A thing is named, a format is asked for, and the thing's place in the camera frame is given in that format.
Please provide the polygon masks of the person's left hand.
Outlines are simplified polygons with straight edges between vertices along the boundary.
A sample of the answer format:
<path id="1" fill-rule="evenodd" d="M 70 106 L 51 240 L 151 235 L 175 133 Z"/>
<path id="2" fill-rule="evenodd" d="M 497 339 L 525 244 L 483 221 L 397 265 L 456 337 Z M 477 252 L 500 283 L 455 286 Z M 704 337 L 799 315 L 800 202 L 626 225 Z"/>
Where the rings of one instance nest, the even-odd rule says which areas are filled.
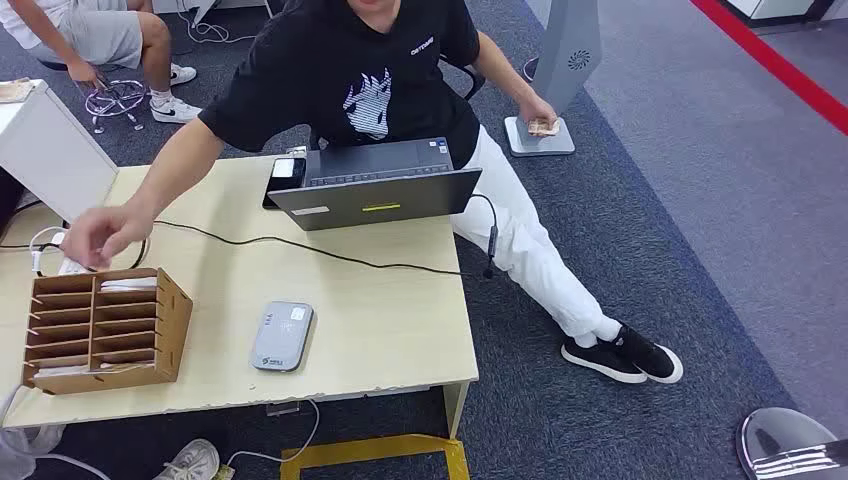
<path id="1" fill-rule="evenodd" d="M 519 117 L 526 125 L 527 133 L 535 137 L 556 135 L 559 117 L 553 108 L 535 93 L 524 95 L 518 101 Z"/>

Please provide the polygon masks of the person's right hand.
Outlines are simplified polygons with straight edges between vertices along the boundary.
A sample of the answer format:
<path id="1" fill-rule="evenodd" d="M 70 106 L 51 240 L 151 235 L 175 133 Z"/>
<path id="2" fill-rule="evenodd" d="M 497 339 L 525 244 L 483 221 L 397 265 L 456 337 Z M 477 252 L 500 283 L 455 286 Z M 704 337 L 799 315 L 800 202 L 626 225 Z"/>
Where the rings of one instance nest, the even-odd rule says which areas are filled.
<path id="1" fill-rule="evenodd" d="M 91 208 L 71 224 L 60 249 L 81 266 L 106 268 L 130 244 L 145 240 L 154 220 L 144 209 L 128 205 Z"/>

